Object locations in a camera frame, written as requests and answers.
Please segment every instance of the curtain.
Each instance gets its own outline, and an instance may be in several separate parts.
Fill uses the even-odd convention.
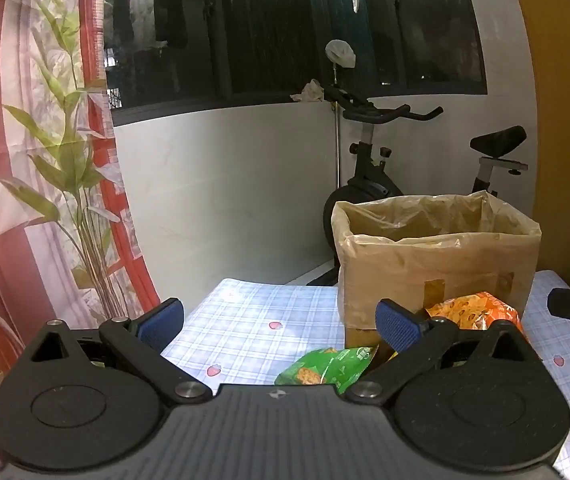
[[[159,303],[118,166],[102,0],[0,0],[0,380],[49,319]]]

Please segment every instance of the window frame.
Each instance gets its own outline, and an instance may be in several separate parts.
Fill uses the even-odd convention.
[[[329,4],[327,0],[310,0],[312,6],[313,27],[316,32],[316,55],[321,59],[322,82],[332,82],[333,75],[329,63],[325,62],[325,45],[332,39],[331,22],[329,14]],[[476,43],[478,44],[478,56],[480,62],[481,81],[463,82],[425,82],[420,85],[409,86],[405,63],[405,45],[403,44],[403,32],[401,30],[401,20],[398,9],[398,0],[387,0],[389,15],[392,17],[393,43],[396,54],[396,69],[398,82],[391,85],[373,84],[372,88],[366,89],[367,97],[397,97],[410,95],[486,95],[488,85],[486,79],[486,68],[484,62],[483,48],[478,30],[478,20],[472,0],[467,0],[468,6],[474,18],[474,32]],[[214,6],[220,9],[222,0],[205,0],[206,6]],[[220,97],[197,97],[193,99],[181,99],[174,101],[160,102],[150,105],[141,105],[130,108],[113,108],[111,116],[114,126],[124,126],[126,124],[146,121],[150,119],[162,118],[172,115],[180,115],[190,112],[204,110],[219,110],[233,107],[246,107],[265,104],[287,104],[292,103],[290,92],[243,92],[233,93],[231,87],[231,76],[229,71],[229,60],[224,55],[226,52],[227,37],[225,35],[225,23],[222,12],[215,12],[210,16],[211,23],[207,24],[208,30],[212,28],[217,31],[215,38],[209,38],[216,57],[212,56],[211,62],[214,73],[221,76],[217,80],[217,92]]]

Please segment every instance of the white cloth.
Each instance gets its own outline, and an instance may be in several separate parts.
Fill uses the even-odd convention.
[[[156,41],[154,0],[129,0],[129,16],[136,50],[148,50],[167,44],[166,41]]]
[[[325,95],[325,91],[320,83],[316,79],[312,79],[309,83],[305,85],[303,91],[300,94],[290,95],[296,102],[311,103],[315,101],[322,101]]]

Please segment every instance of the metal screw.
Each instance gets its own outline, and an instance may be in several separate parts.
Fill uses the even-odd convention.
[[[194,399],[195,397],[204,395],[207,392],[207,386],[202,383],[197,383],[196,381],[185,381],[184,383],[178,384],[174,388],[174,392],[179,397]]]
[[[383,393],[383,386],[373,381],[359,381],[351,387],[351,392],[357,397],[373,399]]]
[[[283,397],[285,397],[287,395],[287,393],[285,393],[283,390],[272,390],[270,392],[270,397],[272,399],[282,399]]]

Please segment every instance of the strawberry print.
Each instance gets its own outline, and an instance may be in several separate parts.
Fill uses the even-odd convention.
[[[214,377],[216,375],[220,374],[220,365],[211,365],[208,369],[207,369],[207,376],[208,377]]]

